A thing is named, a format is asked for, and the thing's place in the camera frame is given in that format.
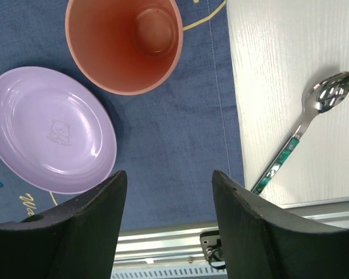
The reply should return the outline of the blue cloth placemat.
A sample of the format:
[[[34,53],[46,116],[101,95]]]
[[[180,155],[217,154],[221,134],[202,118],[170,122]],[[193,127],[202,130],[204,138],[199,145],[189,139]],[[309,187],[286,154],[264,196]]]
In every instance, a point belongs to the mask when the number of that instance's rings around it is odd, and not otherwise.
[[[215,221],[212,172],[244,181],[226,5],[178,1],[181,57],[157,89],[110,94],[74,63],[66,1],[0,1],[0,74],[42,66],[67,74],[104,105],[117,137],[115,170],[127,173],[121,229]]]

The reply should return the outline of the orange plastic cup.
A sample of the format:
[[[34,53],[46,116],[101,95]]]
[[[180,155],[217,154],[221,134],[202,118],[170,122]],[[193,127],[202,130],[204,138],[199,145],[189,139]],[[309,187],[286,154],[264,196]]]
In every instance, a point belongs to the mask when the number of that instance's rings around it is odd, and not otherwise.
[[[183,47],[176,1],[69,1],[65,34],[80,71],[119,95],[140,95],[163,84]]]

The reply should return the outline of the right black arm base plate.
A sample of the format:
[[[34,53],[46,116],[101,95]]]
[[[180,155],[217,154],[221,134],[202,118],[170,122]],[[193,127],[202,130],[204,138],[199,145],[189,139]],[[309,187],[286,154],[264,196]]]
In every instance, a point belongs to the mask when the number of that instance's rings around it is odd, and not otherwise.
[[[225,259],[219,230],[200,234],[201,249],[209,266],[215,270],[225,270]]]

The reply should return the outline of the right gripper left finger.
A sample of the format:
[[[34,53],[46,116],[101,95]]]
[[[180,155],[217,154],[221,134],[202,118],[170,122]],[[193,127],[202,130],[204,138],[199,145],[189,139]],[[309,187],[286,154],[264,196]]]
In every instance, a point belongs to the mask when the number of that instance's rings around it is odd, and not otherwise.
[[[52,209],[0,224],[0,278],[110,278],[126,193],[121,170]]]

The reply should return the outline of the purple plastic plate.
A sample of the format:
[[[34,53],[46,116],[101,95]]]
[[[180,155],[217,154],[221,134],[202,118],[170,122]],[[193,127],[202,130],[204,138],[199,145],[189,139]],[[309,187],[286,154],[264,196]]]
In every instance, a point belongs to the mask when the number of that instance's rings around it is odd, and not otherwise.
[[[79,194],[110,175],[116,155],[111,119],[82,84],[45,67],[0,75],[0,159],[22,180]]]

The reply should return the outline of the spoon with green handle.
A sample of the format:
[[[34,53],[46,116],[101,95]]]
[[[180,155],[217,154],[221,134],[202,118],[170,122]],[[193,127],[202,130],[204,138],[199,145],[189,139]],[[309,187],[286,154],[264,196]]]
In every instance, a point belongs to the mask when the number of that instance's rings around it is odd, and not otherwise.
[[[270,162],[251,192],[260,195],[293,153],[313,119],[341,103],[349,93],[349,71],[332,75],[312,87],[302,102],[302,112],[294,132]]]

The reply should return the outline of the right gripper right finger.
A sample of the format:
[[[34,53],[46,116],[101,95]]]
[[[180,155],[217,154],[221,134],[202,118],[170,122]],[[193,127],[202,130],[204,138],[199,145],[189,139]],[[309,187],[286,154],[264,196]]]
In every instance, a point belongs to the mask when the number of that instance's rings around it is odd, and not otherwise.
[[[290,213],[219,170],[212,189],[228,278],[349,278],[349,228]]]

